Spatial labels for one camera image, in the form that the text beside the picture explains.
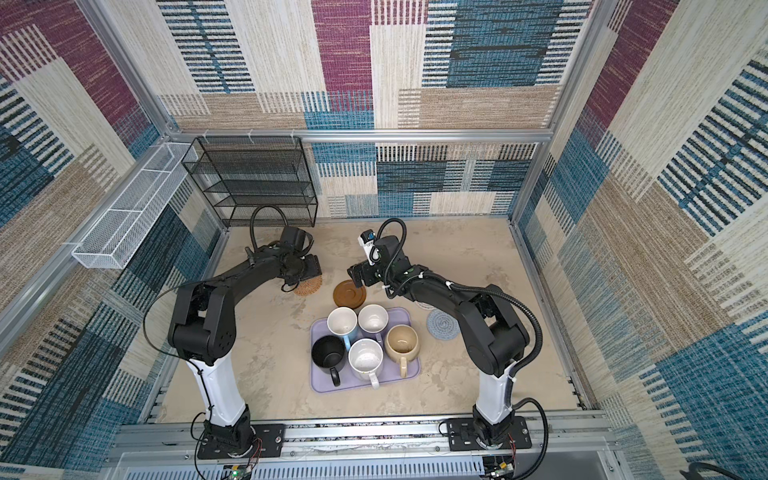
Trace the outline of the lavender mug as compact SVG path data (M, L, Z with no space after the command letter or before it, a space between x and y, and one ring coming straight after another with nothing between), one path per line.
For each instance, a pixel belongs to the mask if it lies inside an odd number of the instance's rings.
M378 304L368 304L358 313L358 325L368 334L381 334L389 324L389 313Z

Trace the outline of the blue grey woven coaster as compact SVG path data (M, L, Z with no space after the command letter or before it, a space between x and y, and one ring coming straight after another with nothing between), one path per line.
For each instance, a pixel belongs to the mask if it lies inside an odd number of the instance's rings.
M440 341L453 340L460 334L458 321L438 309L434 309L428 314L426 325L428 332Z

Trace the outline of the woven rattan coaster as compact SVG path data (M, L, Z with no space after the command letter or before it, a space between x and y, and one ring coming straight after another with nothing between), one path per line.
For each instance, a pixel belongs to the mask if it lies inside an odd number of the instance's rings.
M307 297L316 293L323 284L321 276L313 277L311 279L302 280L292 292L301 297Z

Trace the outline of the small brown wooden coaster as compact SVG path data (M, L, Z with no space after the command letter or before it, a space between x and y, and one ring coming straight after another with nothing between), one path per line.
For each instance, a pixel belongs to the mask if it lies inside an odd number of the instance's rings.
M365 303L366 298L366 289L357 287L352 280L340 282L333 290L333 301L337 307L356 310Z

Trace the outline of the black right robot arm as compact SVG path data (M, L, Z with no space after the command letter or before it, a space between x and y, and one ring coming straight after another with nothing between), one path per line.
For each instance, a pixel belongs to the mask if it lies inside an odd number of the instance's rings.
M393 235L366 230L358 238L367 259L348 268L357 287L381 284L388 297L428 304L454 318L474 365L480 371L473 426L478 443L494 448L514 424L513 379L540 353L542 329L532 311L496 285L473 287L413 265Z

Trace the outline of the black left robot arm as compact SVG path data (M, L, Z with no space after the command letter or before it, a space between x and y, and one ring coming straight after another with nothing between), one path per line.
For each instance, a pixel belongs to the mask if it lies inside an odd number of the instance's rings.
M320 276L311 246L310 234L289 227L281 239L247 248L246 259L224 273L178 288L168 343L195 374L205 407L201 443L214 452L242 457L256 439L232 367L236 305L271 280L294 287Z

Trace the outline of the light blue mug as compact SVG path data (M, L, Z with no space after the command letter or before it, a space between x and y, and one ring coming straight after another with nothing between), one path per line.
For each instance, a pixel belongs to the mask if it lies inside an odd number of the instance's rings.
M337 307L327 317L326 325L330 333L340 338L349 351L359 334L357 313L348 307Z

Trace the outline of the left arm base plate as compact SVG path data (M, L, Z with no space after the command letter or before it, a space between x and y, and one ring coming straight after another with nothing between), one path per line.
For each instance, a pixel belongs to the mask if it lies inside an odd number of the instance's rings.
M198 460L277 458L285 435L285 424L252 424L241 427L204 427Z

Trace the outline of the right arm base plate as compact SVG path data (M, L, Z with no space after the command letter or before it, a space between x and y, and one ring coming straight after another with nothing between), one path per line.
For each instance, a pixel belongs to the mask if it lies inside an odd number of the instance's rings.
M438 431L448 439L451 451L532 448L527 422L521 416L509 415L497 424L482 417L449 418L440 422Z

